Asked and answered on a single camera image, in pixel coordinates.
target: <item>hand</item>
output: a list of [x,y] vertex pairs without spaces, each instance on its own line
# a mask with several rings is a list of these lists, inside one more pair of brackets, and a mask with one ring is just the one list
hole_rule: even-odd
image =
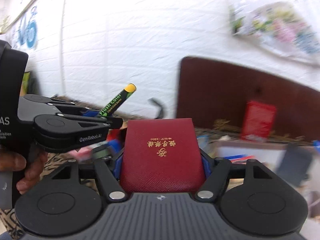
[[[24,194],[38,183],[47,159],[48,154],[42,151],[25,170],[25,177],[16,186],[20,194]],[[27,161],[22,155],[0,148],[0,171],[21,171],[26,164]]]

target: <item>round pad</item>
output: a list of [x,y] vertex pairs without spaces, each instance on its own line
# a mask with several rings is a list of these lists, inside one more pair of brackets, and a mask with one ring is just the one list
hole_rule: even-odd
[[61,184],[54,179],[45,190],[37,186],[40,183],[15,205],[17,219],[28,232],[47,237],[67,236],[87,228],[100,215],[100,196],[86,186]]
[[32,95],[30,98],[32,98],[33,100],[36,100],[36,101],[42,101],[42,97],[40,96],[36,96],[36,95]]
[[65,123],[63,121],[58,120],[58,119],[48,119],[47,124],[52,125],[52,126],[56,126],[56,127],[62,127],[65,125]]
[[277,194],[259,192],[248,198],[248,205],[256,212],[262,214],[275,214],[284,209],[285,201]]
[[220,203],[223,216],[254,235],[281,236],[299,230],[308,214],[304,198],[289,185],[262,180],[227,191]]
[[66,193],[51,193],[38,201],[38,208],[48,215],[68,212],[74,205],[74,197]]

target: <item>red object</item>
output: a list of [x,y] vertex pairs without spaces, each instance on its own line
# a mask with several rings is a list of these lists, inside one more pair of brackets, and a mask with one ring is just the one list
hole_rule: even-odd
[[120,129],[109,130],[107,141],[112,141],[114,139],[119,139]]
[[276,115],[276,107],[256,101],[247,103],[241,132],[243,140],[265,142]]
[[120,185],[128,192],[196,192],[205,181],[192,120],[131,120]]
[[250,155],[250,156],[246,156],[246,157],[242,157],[242,158],[238,158],[238,159],[232,159],[230,161],[232,163],[243,163],[243,164],[246,164],[247,160],[254,159],[254,158],[255,158],[254,155]]

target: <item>white wall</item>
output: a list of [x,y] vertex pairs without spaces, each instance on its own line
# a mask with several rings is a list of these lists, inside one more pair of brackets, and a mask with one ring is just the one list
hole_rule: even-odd
[[[3,23],[4,18],[7,17],[7,11],[10,4],[10,0],[0,0],[0,25]],[[5,41],[4,34],[0,34],[0,40]]]
[[129,82],[138,90],[119,110],[149,117],[158,98],[174,116],[179,61],[197,55],[260,69],[320,90],[319,70],[232,37],[228,0],[38,0],[38,44],[26,50],[45,96],[108,103]]

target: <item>wooden board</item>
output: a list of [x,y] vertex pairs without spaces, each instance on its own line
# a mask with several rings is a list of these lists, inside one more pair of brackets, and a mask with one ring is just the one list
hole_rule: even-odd
[[318,91],[230,63],[197,57],[182,59],[177,118],[190,117],[201,128],[212,129],[227,121],[231,129],[240,128],[249,100],[277,107],[273,126],[276,135],[305,136],[306,141],[320,139]]

